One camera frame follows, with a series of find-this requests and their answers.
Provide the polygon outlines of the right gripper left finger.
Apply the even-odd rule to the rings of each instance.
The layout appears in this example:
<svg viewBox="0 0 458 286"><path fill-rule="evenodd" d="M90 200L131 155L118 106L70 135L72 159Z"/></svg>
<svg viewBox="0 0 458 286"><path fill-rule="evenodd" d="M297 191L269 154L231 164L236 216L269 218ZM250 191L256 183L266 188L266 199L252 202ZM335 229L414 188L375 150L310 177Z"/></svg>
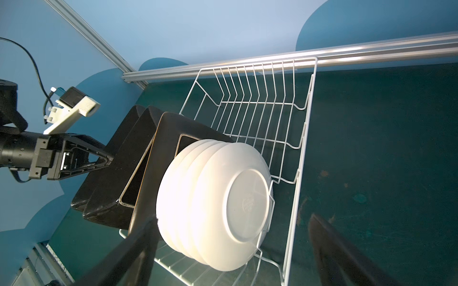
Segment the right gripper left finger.
<svg viewBox="0 0 458 286"><path fill-rule="evenodd" d="M158 242L157 218L152 215L74 285L115 286L129 273L125 280L127 286L147 286Z"/></svg>

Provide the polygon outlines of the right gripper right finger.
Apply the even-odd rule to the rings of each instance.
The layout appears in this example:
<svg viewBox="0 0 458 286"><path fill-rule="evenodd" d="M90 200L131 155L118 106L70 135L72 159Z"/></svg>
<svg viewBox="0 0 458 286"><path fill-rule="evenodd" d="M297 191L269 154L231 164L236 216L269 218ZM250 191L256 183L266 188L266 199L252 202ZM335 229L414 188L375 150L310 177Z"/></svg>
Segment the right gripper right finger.
<svg viewBox="0 0 458 286"><path fill-rule="evenodd" d="M354 244L342 236L327 220L313 213L308 233L323 286L345 286L346 274L356 286L396 286L397 281Z"/></svg>

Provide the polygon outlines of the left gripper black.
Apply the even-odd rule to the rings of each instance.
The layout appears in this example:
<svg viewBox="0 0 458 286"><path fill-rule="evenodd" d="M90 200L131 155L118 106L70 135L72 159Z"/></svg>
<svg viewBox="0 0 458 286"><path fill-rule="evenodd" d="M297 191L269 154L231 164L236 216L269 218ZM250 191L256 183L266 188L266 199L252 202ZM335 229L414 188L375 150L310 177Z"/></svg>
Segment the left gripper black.
<svg viewBox="0 0 458 286"><path fill-rule="evenodd" d="M108 167L114 155L87 135L30 133L32 161L29 179L62 180Z"/></svg>

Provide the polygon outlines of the black square floral plate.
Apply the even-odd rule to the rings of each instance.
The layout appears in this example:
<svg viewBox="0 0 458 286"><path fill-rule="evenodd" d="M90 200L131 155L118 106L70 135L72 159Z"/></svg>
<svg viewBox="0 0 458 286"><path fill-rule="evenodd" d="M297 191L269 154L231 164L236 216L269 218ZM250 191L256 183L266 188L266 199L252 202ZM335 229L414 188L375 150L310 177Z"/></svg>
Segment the black square floral plate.
<svg viewBox="0 0 458 286"><path fill-rule="evenodd" d="M130 133L130 130L135 125L140 116L143 114L145 109L145 107L139 105L135 105L130 109L130 111L125 116L124 120L118 126L116 132L104 148L105 152L113 156L117 154L121 145ZM86 208L89 199L93 195L93 192L98 186L100 178L103 177L109 170L110 168L106 167L103 169L98 169L90 172L86 179L83 181L80 188L78 189L76 195L74 196L71 202L71 208L83 212Z"/></svg>
<svg viewBox="0 0 458 286"><path fill-rule="evenodd" d="M139 170L163 114L154 106L145 108L114 156L110 170L100 178L82 212L84 219L116 229L129 228L133 208L122 205L119 200L128 189L132 193L139 192L143 175Z"/></svg>

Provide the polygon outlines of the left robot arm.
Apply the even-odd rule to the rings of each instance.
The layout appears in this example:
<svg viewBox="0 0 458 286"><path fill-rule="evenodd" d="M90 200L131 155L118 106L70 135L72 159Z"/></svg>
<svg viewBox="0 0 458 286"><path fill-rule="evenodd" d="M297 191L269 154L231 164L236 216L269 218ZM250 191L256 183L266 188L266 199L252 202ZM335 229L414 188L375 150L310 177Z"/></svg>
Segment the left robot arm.
<svg viewBox="0 0 458 286"><path fill-rule="evenodd" d="M1 167L8 168L17 182L19 173L28 179L61 180L108 167L111 151L87 135L69 133L81 117L92 116L100 104L75 87L56 100L44 119L50 127L43 133L28 132L27 121L17 110L18 85L1 81Z"/></svg>

